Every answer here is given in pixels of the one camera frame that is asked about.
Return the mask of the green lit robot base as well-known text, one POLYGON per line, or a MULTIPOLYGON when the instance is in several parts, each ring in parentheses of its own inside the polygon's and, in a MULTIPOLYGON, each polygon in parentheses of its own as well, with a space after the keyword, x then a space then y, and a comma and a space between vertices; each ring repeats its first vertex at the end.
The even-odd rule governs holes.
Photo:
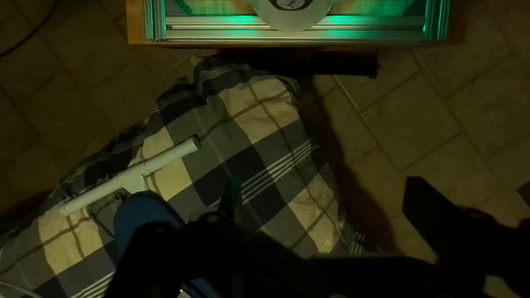
POLYGON ((124 0, 131 45, 325 47, 442 42, 452 0, 124 0))

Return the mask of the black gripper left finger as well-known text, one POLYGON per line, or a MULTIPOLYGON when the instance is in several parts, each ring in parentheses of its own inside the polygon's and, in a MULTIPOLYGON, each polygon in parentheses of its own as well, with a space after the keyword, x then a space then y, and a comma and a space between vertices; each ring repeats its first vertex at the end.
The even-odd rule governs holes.
POLYGON ((302 259, 220 214, 139 227, 105 298, 308 298, 302 259))

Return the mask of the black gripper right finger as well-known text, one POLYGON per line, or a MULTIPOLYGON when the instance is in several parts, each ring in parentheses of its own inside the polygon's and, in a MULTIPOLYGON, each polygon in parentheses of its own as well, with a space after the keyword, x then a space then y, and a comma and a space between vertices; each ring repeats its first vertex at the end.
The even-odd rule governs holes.
POLYGON ((489 277, 530 298, 527 219, 509 227, 479 209, 457 207, 423 178, 406 179, 403 214, 437 256, 424 298, 484 298, 489 277))

